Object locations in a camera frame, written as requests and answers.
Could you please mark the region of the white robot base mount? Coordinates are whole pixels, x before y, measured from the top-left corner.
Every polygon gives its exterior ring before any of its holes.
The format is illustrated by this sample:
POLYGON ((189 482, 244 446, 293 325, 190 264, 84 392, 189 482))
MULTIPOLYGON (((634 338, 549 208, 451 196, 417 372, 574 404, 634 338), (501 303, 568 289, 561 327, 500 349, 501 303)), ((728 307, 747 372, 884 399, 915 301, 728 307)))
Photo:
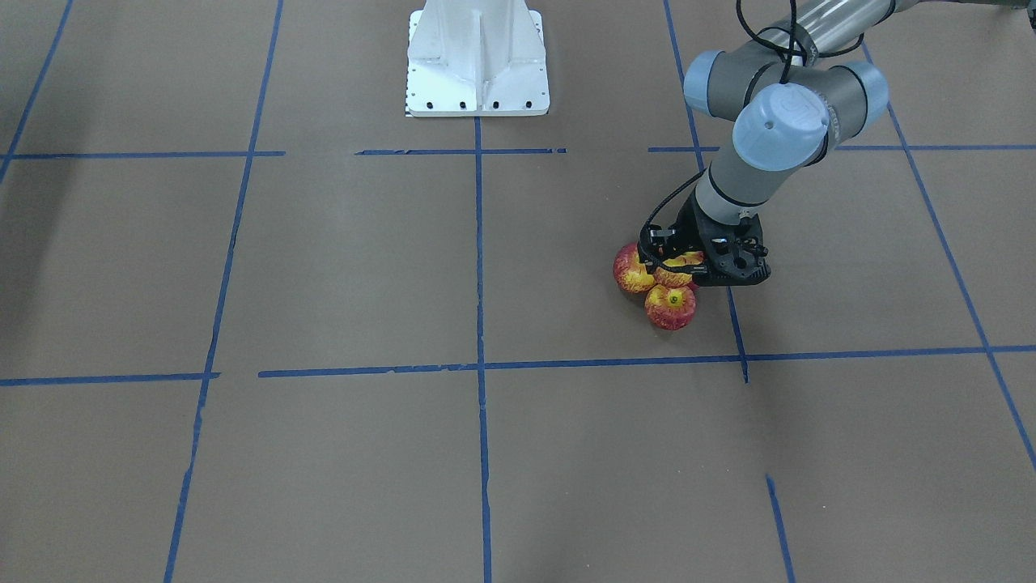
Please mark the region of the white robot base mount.
POLYGON ((408 19, 405 114, 544 116, 544 21, 525 1, 427 1, 408 19))

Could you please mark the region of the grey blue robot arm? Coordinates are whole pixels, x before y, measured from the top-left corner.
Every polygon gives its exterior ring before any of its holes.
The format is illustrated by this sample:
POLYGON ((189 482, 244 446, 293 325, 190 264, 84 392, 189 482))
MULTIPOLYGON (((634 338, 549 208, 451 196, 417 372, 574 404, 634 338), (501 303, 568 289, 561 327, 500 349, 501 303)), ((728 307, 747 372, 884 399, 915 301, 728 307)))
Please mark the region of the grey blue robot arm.
POLYGON ((739 49, 704 52, 688 65, 685 103, 731 121, 732 135, 678 188, 688 197, 669 228, 644 222, 636 247, 649 274, 688 275, 700 287, 748 287, 771 275, 759 218, 765 204, 793 173, 872 126, 890 100, 873 64, 817 64, 855 51, 867 30, 912 7, 792 1, 787 18, 748 28, 739 49))

